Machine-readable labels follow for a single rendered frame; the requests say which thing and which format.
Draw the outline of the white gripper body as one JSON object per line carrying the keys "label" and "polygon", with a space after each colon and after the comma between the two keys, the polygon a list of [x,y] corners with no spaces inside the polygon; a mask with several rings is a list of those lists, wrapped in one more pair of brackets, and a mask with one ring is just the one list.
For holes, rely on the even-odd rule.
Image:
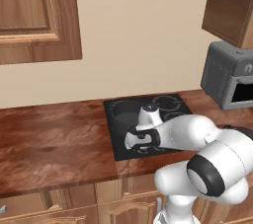
{"label": "white gripper body", "polygon": [[125,147],[126,147],[127,150],[130,150],[134,146],[138,146],[139,144],[140,144],[140,140],[136,135],[131,134],[130,132],[128,132],[126,134]]}

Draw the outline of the black hob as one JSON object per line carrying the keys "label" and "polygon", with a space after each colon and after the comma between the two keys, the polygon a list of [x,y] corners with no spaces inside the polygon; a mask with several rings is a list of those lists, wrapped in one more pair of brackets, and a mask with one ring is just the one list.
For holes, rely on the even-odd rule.
{"label": "black hob", "polygon": [[115,105],[115,102],[124,100],[138,101],[142,103],[142,106],[149,103],[154,103],[159,107],[160,117],[163,121],[166,121],[168,119],[183,114],[192,114],[192,111],[183,102],[183,100],[178,94],[136,96],[136,97],[124,97],[119,99],[104,100],[103,105],[111,136],[111,143],[114,151],[115,160],[121,161],[176,152],[176,149],[165,149],[165,148],[157,149],[154,147],[127,150],[125,147],[126,136],[118,135],[116,131],[113,129],[113,116],[112,116],[112,108]]}

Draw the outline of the black pot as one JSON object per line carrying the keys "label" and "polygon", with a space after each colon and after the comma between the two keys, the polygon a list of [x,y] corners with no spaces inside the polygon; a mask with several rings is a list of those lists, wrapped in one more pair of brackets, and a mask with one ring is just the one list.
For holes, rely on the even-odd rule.
{"label": "black pot", "polygon": [[124,100],[115,102],[112,108],[113,129],[120,136],[125,136],[127,131],[137,125],[141,102]]}

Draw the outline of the wooden drawer front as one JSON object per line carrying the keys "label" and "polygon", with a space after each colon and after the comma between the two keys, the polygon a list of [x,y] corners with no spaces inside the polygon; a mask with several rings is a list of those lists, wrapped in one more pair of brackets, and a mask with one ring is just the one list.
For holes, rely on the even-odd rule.
{"label": "wooden drawer front", "polygon": [[0,214],[0,218],[48,210],[52,207],[52,200],[47,192],[38,192],[0,198],[0,207],[3,205],[7,206],[7,211]]}
{"label": "wooden drawer front", "polygon": [[156,191],[154,175],[143,175],[122,179],[122,197],[128,198]]}

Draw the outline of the wooden base cupboard door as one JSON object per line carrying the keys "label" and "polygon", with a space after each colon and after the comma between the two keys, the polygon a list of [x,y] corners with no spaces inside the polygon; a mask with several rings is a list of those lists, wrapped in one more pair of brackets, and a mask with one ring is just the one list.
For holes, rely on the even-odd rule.
{"label": "wooden base cupboard door", "polygon": [[152,224],[157,195],[119,200],[98,206],[100,224]]}

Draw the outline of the grey microwave oven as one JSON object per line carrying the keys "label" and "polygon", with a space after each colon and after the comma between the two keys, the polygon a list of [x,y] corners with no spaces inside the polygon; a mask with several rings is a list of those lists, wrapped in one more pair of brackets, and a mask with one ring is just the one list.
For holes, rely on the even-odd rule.
{"label": "grey microwave oven", "polygon": [[213,41],[201,87],[223,110],[253,108],[253,48]]}

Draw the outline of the wooden wall cupboard door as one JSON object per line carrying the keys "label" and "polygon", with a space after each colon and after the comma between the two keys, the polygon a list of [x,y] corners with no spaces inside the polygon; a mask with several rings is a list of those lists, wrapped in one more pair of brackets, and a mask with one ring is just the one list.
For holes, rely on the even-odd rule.
{"label": "wooden wall cupboard door", "polygon": [[77,0],[0,0],[0,65],[81,57]]}

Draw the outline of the dark wooden wall cupboard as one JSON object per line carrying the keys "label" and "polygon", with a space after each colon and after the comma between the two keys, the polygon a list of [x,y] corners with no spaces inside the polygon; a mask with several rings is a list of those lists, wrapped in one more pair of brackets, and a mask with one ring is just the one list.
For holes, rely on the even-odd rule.
{"label": "dark wooden wall cupboard", "polygon": [[202,28],[239,48],[253,48],[253,0],[207,0]]}

